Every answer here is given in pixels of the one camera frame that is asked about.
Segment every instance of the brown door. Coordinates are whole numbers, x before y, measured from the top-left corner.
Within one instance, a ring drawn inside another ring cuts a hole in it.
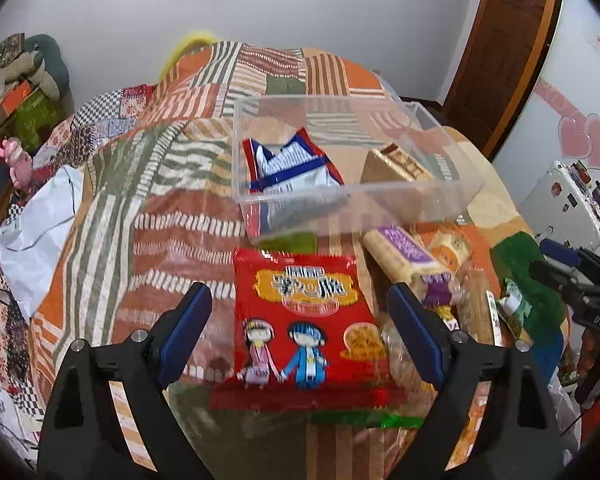
[[[543,17],[547,16],[545,7],[551,5],[549,20],[545,20],[548,25],[554,4],[551,0],[480,0],[474,28],[443,110],[450,125],[485,155],[495,145],[494,132],[501,136],[503,131],[497,130],[507,126],[498,128],[525,69],[533,72],[538,62],[530,57],[534,46],[538,47],[539,57],[546,39],[538,38]]]

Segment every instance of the blue gripper pad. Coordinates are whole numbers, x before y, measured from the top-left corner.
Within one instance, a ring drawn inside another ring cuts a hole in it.
[[[203,283],[199,285],[198,290],[191,291],[190,299],[183,298],[189,304],[166,343],[160,348],[160,369],[155,380],[163,390],[180,378],[211,315],[211,291]]]
[[[450,349],[444,336],[444,331],[448,332],[448,329],[435,312],[424,310],[404,283],[389,289],[387,305],[389,315],[420,377],[439,391],[445,382],[450,359]],[[434,327],[434,333],[429,331],[427,325]]]
[[[549,240],[549,238],[545,238],[540,242],[540,251],[549,258],[553,258],[569,267],[577,267],[582,263],[582,258],[578,251]]]

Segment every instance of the pink dress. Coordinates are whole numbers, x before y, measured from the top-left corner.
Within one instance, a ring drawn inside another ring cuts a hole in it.
[[[254,344],[249,348],[249,355],[251,357],[251,365],[246,369],[244,375],[244,382],[248,384],[264,384],[269,383],[269,367],[273,374],[277,377],[278,370],[276,365],[273,364],[273,359],[269,352],[267,345],[256,346]]]

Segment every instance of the clear plastic box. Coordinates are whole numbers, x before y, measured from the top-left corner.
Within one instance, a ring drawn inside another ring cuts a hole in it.
[[[242,141],[253,138],[277,152],[302,127],[326,152],[345,185],[251,194]],[[369,150],[392,142],[434,179],[360,183]],[[462,168],[462,177],[450,169],[449,161],[451,167]],[[292,232],[329,235],[455,219],[484,183],[471,168],[457,143],[417,102],[285,95],[241,98],[236,103],[232,195],[251,240]],[[267,212],[280,210],[290,213],[285,221],[267,221]]]

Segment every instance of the bed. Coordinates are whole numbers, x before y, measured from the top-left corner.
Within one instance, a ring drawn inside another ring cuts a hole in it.
[[[29,438],[37,437],[56,370],[73,339],[85,338],[94,346],[119,342],[137,328],[150,327],[191,282],[200,281],[212,291],[212,317],[169,396],[181,427],[216,478],[274,478],[282,471],[307,480],[387,476],[416,430],[313,425],[289,414],[231,418],[205,409],[210,385],[232,373],[231,254],[248,244],[230,189],[235,101],[285,93],[395,95],[361,66],[324,51],[223,41],[181,58],[156,87],[98,96],[53,131],[34,160],[35,187],[61,164],[81,167],[82,205],[30,326],[18,319],[17,306],[0,301],[0,391],[2,400],[8,394],[7,403],[13,403]],[[378,135],[390,139],[400,123],[379,121],[377,126]],[[484,240],[477,253],[481,264],[489,265],[489,246],[528,227],[491,164],[461,133],[447,131],[456,142],[431,155],[440,175],[478,171],[484,177],[485,186],[458,221]],[[7,221],[21,207],[14,202]],[[382,300],[358,234],[321,238],[318,250],[355,254],[367,301],[378,306]],[[8,290],[1,271],[0,289]],[[112,384],[112,393],[134,460],[152,466],[122,386]],[[470,453],[487,394],[488,384],[482,384],[450,465]],[[6,424],[9,417],[1,408]],[[256,450],[263,444],[273,450],[262,459],[270,464],[267,470]],[[237,460],[226,460],[229,448]]]

